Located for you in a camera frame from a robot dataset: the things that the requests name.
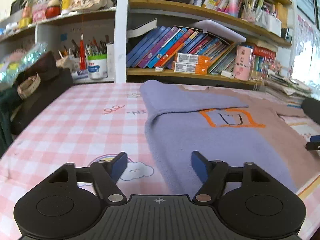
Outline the purple and pink sweater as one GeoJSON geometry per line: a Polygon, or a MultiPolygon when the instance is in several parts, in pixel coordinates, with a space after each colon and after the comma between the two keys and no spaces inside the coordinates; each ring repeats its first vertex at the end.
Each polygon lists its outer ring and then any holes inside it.
{"type": "Polygon", "coordinates": [[[231,166],[253,162],[296,192],[319,173],[319,157],[283,121],[301,109],[230,89],[188,90],[149,80],[140,87],[148,112],[145,136],[172,194],[194,195],[201,181],[191,154],[231,166]]]}

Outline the stack of magazines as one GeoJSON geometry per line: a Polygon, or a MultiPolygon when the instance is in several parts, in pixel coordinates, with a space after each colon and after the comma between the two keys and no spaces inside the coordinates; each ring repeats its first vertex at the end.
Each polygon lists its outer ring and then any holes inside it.
{"type": "Polygon", "coordinates": [[[312,89],[304,83],[277,74],[268,74],[264,84],[265,92],[293,107],[301,107],[303,101],[310,98],[312,93],[312,89]]]}

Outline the pink checkered tablecloth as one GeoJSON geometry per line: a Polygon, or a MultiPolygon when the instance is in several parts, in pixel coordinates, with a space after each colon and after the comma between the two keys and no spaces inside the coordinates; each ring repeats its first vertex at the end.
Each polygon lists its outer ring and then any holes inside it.
{"type": "Polygon", "coordinates": [[[1,239],[19,239],[16,202],[64,163],[85,167],[126,152],[139,173],[127,195],[168,194],[144,135],[147,111],[137,83],[73,86],[42,111],[1,158],[1,239]]]}

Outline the pink cartoon tumbler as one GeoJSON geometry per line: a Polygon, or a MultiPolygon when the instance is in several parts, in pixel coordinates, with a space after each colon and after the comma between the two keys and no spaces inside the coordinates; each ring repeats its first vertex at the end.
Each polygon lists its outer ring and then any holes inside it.
{"type": "Polygon", "coordinates": [[[234,77],[241,81],[248,81],[251,71],[251,61],[253,48],[248,46],[237,46],[236,57],[234,60],[234,77]]]}

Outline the red boxed book set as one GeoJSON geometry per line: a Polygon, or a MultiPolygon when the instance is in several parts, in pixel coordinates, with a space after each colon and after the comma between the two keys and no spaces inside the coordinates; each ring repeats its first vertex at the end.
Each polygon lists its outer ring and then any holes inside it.
{"type": "Polygon", "coordinates": [[[276,59],[276,52],[271,51],[267,48],[257,46],[257,45],[253,46],[253,54],[259,57],[269,58],[273,60],[276,59]]]}

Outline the small white eraser box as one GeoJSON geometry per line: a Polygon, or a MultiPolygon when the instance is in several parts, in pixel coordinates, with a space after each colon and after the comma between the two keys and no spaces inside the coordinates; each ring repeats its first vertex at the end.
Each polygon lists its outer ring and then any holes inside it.
{"type": "Polygon", "coordinates": [[[224,76],[224,77],[230,78],[230,79],[233,79],[235,77],[233,72],[229,72],[229,71],[226,71],[226,70],[223,70],[221,72],[221,75],[224,76]]]}

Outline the white pen holder jar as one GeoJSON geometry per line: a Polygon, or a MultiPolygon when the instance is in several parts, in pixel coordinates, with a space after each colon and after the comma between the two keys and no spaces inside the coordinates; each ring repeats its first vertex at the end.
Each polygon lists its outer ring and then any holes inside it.
{"type": "Polygon", "coordinates": [[[100,80],[108,76],[107,55],[93,55],[87,57],[88,77],[91,80],[100,80]]]}

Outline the black box on table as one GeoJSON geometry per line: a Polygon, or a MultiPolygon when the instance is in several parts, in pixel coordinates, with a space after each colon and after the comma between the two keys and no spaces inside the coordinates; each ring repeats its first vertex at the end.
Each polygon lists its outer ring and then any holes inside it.
{"type": "Polygon", "coordinates": [[[11,133],[19,135],[46,107],[72,87],[71,72],[58,68],[59,74],[49,81],[41,81],[39,87],[18,107],[11,120],[11,133]]]}

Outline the lower orange white box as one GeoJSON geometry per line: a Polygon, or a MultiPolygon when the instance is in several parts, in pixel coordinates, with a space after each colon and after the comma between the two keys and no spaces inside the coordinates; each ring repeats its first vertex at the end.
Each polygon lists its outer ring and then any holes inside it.
{"type": "Polygon", "coordinates": [[[208,71],[208,66],[206,64],[191,64],[191,63],[180,63],[173,62],[172,68],[176,73],[187,73],[187,74],[198,74],[206,75],[208,71]]]}

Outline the orange white box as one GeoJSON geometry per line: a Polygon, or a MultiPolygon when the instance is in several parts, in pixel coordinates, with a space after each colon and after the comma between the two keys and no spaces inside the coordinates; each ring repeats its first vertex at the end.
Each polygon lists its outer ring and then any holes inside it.
{"type": "Polygon", "coordinates": [[[172,68],[176,73],[187,73],[187,74],[198,74],[206,75],[208,71],[208,66],[206,64],[191,64],[191,63],[180,63],[173,62],[172,68]]]}
{"type": "Polygon", "coordinates": [[[202,65],[202,64],[209,65],[210,57],[203,56],[203,55],[176,53],[174,61],[179,63],[189,63],[189,64],[196,64],[196,65],[202,65]]]}

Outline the upper orange white box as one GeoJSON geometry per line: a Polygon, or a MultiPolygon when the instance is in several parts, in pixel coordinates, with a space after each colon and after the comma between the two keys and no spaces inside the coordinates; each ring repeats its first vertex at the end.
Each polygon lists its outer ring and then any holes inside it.
{"type": "Polygon", "coordinates": [[[209,65],[210,57],[203,56],[203,55],[176,53],[174,61],[179,63],[189,63],[189,64],[196,64],[196,65],[202,65],[202,64],[209,65]]]}

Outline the beige wristwatch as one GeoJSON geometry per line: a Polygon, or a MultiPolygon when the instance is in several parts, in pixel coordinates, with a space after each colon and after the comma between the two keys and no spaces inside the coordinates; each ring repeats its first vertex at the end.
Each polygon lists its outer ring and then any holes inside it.
{"type": "Polygon", "coordinates": [[[35,92],[35,90],[37,90],[40,83],[41,83],[41,78],[39,74],[36,74],[34,76],[27,78],[17,88],[19,97],[22,100],[25,100],[26,98],[31,96],[35,92]]]}

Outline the red hanging tassel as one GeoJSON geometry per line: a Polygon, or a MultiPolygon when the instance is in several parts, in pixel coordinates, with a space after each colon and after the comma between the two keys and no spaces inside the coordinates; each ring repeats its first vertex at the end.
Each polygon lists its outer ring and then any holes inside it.
{"type": "Polygon", "coordinates": [[[86,55],[85,55],[83,31],[81,32],[81,36],[80,36],[79,64],[80,64],[80,70],[86,70],[86,55]]]}

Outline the pink gradient bottle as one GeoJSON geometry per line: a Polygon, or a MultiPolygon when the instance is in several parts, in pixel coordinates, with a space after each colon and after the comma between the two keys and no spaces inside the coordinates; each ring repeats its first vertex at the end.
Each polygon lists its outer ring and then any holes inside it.
{"type": "Polygon", "coordinates": [[[238,17],[238,0],[229,0],[227,12],[233,17],[238,17]]]}

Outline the white flat tablet box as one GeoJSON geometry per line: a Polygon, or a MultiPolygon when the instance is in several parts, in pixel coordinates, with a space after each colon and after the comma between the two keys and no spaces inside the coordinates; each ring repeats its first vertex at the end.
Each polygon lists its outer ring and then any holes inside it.
{"type": "Polygon", "coordinates": [[[244,43],[247,41],[244,36],[212,20],[202,20],[191,24],[190,27],[200,29],[204,33],[211,33],[236,43],[244,43]]]}

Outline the row of leaning books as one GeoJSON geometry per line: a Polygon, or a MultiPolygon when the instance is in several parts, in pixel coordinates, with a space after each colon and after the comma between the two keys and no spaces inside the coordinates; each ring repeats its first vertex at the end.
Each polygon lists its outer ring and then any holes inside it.
{"type": "Polygon", "coordinates": [[[235,43],[200,29],[160,26],[129,43],[126,68],[171,68],[176,53],[210,57],[210,64],[235,43]]]}

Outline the wooden bookshelf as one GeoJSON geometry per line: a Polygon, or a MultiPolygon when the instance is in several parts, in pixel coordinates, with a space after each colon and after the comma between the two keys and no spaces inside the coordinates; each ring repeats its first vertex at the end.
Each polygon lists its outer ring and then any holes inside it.
{"type": "Polygon", "coordinates": [[[210,67],[179,63],[206,56],[208,64],[249,37],[281,47],[281,0],[217,0],[221,10],[176,0],[26,0],[1,24],[1,89],[49,57],[86,72],[86,82],[125,83],[127,76],[216,78],[210,67]]]}

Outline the iridescent wrapped package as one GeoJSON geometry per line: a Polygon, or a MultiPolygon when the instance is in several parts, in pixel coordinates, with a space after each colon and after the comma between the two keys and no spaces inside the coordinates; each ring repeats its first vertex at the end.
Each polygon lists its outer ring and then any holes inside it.
{"type": "Polygon", "coordinates": [[[29,51],[14,51],[1,60],[1,84],[12,86],[18,75],[30,68],[47,51],[46,42],[36,43],[29,51]]]}

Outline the red round doll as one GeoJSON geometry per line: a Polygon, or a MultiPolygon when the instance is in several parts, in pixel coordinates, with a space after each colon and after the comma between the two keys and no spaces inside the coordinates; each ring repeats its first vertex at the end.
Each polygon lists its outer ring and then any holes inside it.
{"type": "Polygon", "coordinates": [[[45,11],[46,19],[54,18],[60,15],[60,1],[59,0],[50,0],[47,4],[47,8],[45,11]]]}

